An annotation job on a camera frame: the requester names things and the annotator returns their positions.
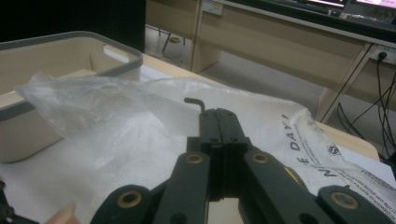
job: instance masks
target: plastic bag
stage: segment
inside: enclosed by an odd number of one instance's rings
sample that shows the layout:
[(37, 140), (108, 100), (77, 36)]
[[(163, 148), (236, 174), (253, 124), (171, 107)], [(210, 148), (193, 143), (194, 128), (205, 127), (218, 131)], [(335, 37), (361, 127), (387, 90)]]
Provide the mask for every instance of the plastic bag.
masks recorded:
[(190, 78), (136, 83), (39, 75), (18, 93), (89, 158), (90, 175), (101, 187), (84, 189), (92, 191), (91, 209), (80, 215), (84, 220), (113, 189), (126, 184), (152, 189), (169, 177), (186, 149), (186, 137), (198, 136), (199, 107), (185, 104), (185, 97), (204, 101), (206, 108), (233, 111), (253, 145), (296, 171), (311, 193), (349, 185), (396, 220), (396, 189), (344, 161), (340, 153), (329, 153), (333, 141), (294, 102)]

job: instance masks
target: table surface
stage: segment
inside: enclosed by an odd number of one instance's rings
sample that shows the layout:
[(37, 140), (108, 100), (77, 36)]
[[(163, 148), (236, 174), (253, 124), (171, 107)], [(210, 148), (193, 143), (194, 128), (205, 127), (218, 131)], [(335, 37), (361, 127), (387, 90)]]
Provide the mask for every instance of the table surface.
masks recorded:
[[(150, 68), (159, 70), (165, 73), (166, 75), (169, 75), (170, 77), (195, 77), (204, 81), (214, 82), (211, 79), (198, 76), (197, 74), (189, 72), (180, 67), (176, 67), (170, 63), (165, 63), (161, 60), (155, 59), (148, 55), (143, 56), (143, 64)], [(348, 133), (343, 133), (325, 124), (317, 122), (317, 125), (319, 126), (320, 129), (322, 129), (326, 134), (328, 134), (332, 138), (332, 140), (336, 145), (339, 145), (341, 147), (346, 147), (348, 149), (360, 153), (361, 155), (379, 161), (378, 153), (375, 147), (370, 143), (362, 139), (359, 139), (353, 135), (350, 135)]]

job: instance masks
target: floor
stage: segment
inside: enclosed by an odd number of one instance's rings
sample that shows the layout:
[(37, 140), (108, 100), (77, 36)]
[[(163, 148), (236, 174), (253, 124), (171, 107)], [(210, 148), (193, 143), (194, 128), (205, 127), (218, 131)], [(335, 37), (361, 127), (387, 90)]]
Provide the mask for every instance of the floor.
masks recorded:
[[(167, 37), (168, 33), (165, 31), (159, 32), (153, 27), (146, 28), (145, 53), (165, 62), (188, 69), (191, 41), (186, 39), (184, 44), (183, 37), (171, 35), (174, 42), (169, 41), (164, 49), (163, 47)], [(319, 85), (226, 52), (222, 53), (219, 62), (206, 68), (199, 75), (212, 78), (220, 83), (238, 89), (292, 100), (307, 107), (313, 117), (315, 117), (318, 99), (323, 90), (323, 87)], [(341, 105), (349, 120), (353, 120), (371, 106), (369, 103), (350, 96), (345, 96)], [(389, 123), (396, 124), (396, 112), (389, 112)], [(337, 111), (332, 113), (326, 124), (343, 132), (347, 131), (343, 127)], [(387, 153), (385, 153), (383, 147), (382, 126), (378, 118), (376, 106), (365, 113), (355, 123), (355, 127), (361, 135), (365, 136), (367, 141), (377, 148), (378, 152), (387, 157)]]

